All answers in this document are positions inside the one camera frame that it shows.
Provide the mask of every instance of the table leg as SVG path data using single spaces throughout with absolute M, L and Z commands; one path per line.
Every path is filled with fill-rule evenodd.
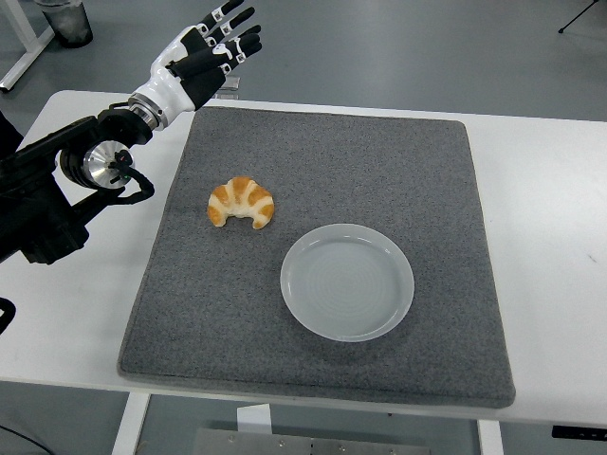
M 45 49 L 55 34 L 52 28 L 48 27 L 40 37 L 37 37 L 17 0 L 0 0 L 0 8 L 2 8 L 17 37 L 26 48 L 26 53 L 23 57 L 17 61 L 5 77 L 2 78 L 2 81 L 0 81 L 0 90 L 8 92 Z
M 129 393 L 112 455 L 135 455 L 149 402 L 149 393 Z
M 504 455 L 500 423 L 490 420 L 479 420 L 477 426 L 481 455 Z

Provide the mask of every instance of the plate rim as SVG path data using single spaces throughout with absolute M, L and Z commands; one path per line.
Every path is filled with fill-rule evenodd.
M 383 242 L 387 243 L 387 245 L 391 246 L 392 249 L 390 250 L 390 253 L 394 253 L 395 254 L 394 257 L 398 257 L 399 260 L 403 261 L 403 264 L 406 265 L 404 270 L 399 269 L 401 275 L 403 273 L 411 275 L 412 290 L 411 290 L 411 299 L 405 300 L 405 303 L 404 303 L 403 309 L 402 309 L 402 315 L 398 315 L 396 317 L 391 316 L 388 320 L 385 321 L 384 324 L 382 324 L 380 327 L 376 328 L 374 331 L 369 332 L 367 334 L 344 337 L 344 336 L 331 336 L 330 334 L 320 333 L 317 329 L 310 327 L 307 323 L 300 320 L 300 318 L 297 314 L 297 311 L 293 311 L 293 308 L 291 306 L 292 299 L 290 298 L 290 296 L 288 295 L 288 292 L 286 290 L 286 288 L 288 287 L 287 286 L 288 280 L 286 279 L 286 274 L 287 274 L 288 270 L 286 270 L 286 268 L 289 264 L 293 264 L 293 259 L 292 259 L 293 257 L 295 257 L 297 254 L 302 253 L 306 248 L 308 248 L 311 245 L 314 245 L 316 242 L 318 242 L 318 241 L 316 241 L 316 242 L 310 243 L 310 240 L 313 239 L 315 236 L 318 236 L 320 231 L 335 230 L 335 231 L 339 232 L 340 230 L 345 230 L 345 229 L 352 229 L 354 231 L 357 231 L 357 234 L 361 234 L 361 233 L 371 234 L 372 236 L 374 236 L 376 238 L 376 240 L 377 240 L 377 238 L 381 239 Z M 345 237 L 345 236 L 346 236 L 345 232 L 342 232 L 342 233 L 336 234 L 335 238 L 337 239 L 337 238 L 341 238 L 341 237 Z M 320 337 L 324 337 L 324 338 L 331 339 L 334 341 L 341 341 L 341 342 L 369 341 L 371 339 L 375 339 L 377 337 L 381 337 L 381 336 L 389 333 L 391 330 L 396 328 L 396 326 L 409 313 L 409 310 L 411 309 L 411 306 L 413 304 L 414 292 L 415 292 L 415 279 L 414 279 L 413 269 L 411 268 L 411 264 L 409 263 L 409 260 L 407 259 L 407 256 L 402 251 L 402 249 L 400 249 L 400 247 L 394 241 L 392 241 L 388 236 L 384 235 L 383 233 L 379 232 L 378 230 L 375 230 L 371 227 L 353 224 L 353 223 L 334 223 L 334 224 L 329 224 L 329 225 L 323 225 L 320 227 L 315 227 L 314 229 L 308 231 L 306 234 L 304 234 L 302 237 L 300 237 L 295 243 L 293 243 L 293 245 L 289 248 L 289 250 L 285 254 L 285 257 L 283 258 L 283 263 L 281 265 L 280 285 L 281 285 L 281 293 L 283 294 L 283 300 L 286 304 L 286 307 L 288 308 L 291 315 L 293 315 L 293 317 L 303 327 L 305 327 L 307 330 L 309 330 L 310 332 L 312 332 Z

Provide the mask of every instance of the metal base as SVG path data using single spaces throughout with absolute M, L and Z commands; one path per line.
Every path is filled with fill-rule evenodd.
M 237 76 L 226 76 L 226 81 L 219 90 L 238 90 L 240 78 Z
M 215 93 L 212 97 L 214 100 L 238 100 L 238 95 L 232 93 Z
M 83 159 L 83 175 L 86 179 L 99 187 L 108 190 L 117 190 L 131 181 L 122 175 L 118 169 L 109 167 L 116 161 L 116 154 L 127 148 L 116 140 L 105 140 L 97 147 L 89 150 Z
M 201 428 L 193 455 L 430 455 L 418 446 L 363 443 Z

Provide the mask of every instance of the trash bin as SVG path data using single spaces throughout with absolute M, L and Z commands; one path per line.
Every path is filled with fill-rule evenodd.
M 83 0 L 34 0 L 63 47 L 82 47 L 91 42 L 93 31 L 88 23 Z

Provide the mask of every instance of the black cable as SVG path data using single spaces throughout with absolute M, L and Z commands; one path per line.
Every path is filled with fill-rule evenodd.
M 2 425 L 0 425 L 0 429 L 3 429 L 4 431 L 8 431 L 9 433 L 12 433 L 16 436 L 19 436 L 20 438 L 25 439 L 26 441 L 31 442 L 32 444 L 38 446 L 39 448 L 41 448 L 44 452 L 48 453 L 49 455 L 55 455 L 53 452 L 50 451 L 50 449 L 44 447 L 42 444 L 37 443 L 33 439 L 28 438 L 26 435 L 21 434 L 19 431 L 15 431 L 14 429 L 3 427 Z
M 12 301 L 0 297 L 0 311 L 3 312 L 2 315 L 0 315 L 0 334 L 2 334 L 7 327 L 9 327 L 17 310 L 15 305 L 12 304 Z
M 121 175 L 126 175 L 128 177 L 133 178 L 137 183 L 139 183 L 140 191 L 131 194 L 126 197 L 118 197 L 114 201 L 108 203 L 110 206 L 119 206 L 126 204 L 136 204 L 137 202 L 145 201 L 154 195 L 154 184 L 148 180 L 148 178 L 137 171 L 135 168 L 131 168 L 131 164 L 133 164 L 133 158 L 129 155 L 128 152 L 122 150 L 120 152 L 116 152 L 114 155 L 116 161 L 112 161 L 108 168 L 109 169 L 118 169 Z

